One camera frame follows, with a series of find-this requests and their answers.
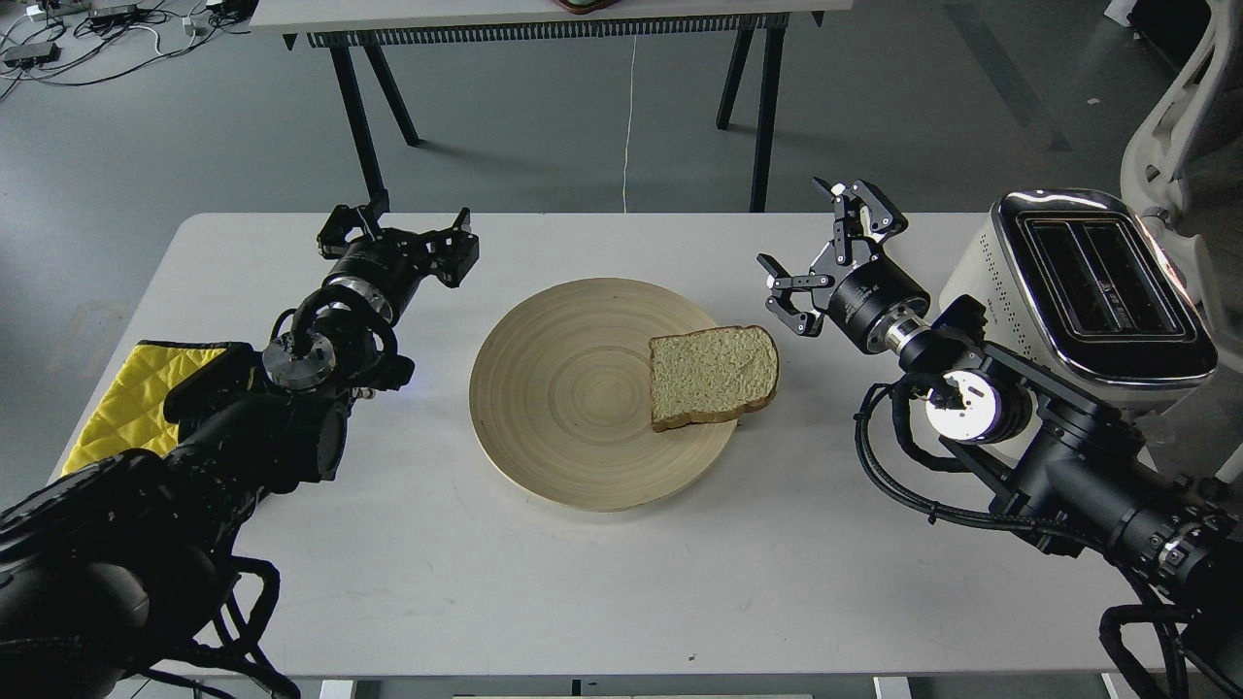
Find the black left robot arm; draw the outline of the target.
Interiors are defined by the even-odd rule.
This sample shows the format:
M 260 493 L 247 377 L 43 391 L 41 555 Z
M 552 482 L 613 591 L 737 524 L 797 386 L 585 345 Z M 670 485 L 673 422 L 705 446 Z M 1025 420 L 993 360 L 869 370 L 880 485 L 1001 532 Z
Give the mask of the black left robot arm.
M 104 698 L 128 677 L 221 697 L 160 662 L 300 697 L 260 647 L 280 573 L 234 544 L 268 495 L 333 481 L 355 400 L 413 376 L 394 328 L 419 284 L 455 289 L 480 256 L 469 209 L 426 233 L 382 226 L 385 211 L 382 193 L 329 213 L 327 279 L 280 315 L 266 350 L 225 345 L 174 386 L 165 454 L 116 449 L 2 512 L 5 698 Z

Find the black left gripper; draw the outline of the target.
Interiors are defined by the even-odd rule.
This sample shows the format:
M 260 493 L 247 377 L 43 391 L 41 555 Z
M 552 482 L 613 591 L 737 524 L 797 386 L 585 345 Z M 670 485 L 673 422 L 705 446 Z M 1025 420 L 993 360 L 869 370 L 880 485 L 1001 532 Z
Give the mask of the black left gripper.
M 355 279 L 369 284 L 388 305 L 408 305 L 426 276 L 435 276 L 444 287 L 460 287 L 480 257 L 470 208 L 462 206 L 449 228 L 421 234 L 382 230 L 379 218 L 385 214 L 387 201 L 337 205 L 329 211 L 317 235 L 319 256 L 336 262 L 324 284 Z M 348 243 L 354 230 L 360 236 Z

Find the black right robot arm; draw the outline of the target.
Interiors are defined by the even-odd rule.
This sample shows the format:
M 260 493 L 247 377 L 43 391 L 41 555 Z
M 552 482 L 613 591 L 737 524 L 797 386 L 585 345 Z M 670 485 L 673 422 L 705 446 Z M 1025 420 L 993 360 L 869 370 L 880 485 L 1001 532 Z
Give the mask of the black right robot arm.
M 804 275 L 769 255 L 764 305 L 796 335 L 832 321 L 901 376 L 854 415 L 866 478 L 929 522 L 1006 531 L 1042 553 L 1091 549 L 1137 596 L 1099 641 L 1142 698 L 1185 698 L 1195 665 L 1241 695 L 1238 517 L 1226 483 L 1140 461 L 1139 415 L 1203 384 L 1218 354 L 1154 235 L 1083 187 L 1007 193 L 929 318 L 885 248 L 909 221 L 868 182 L 813 182 L 832 235 Z

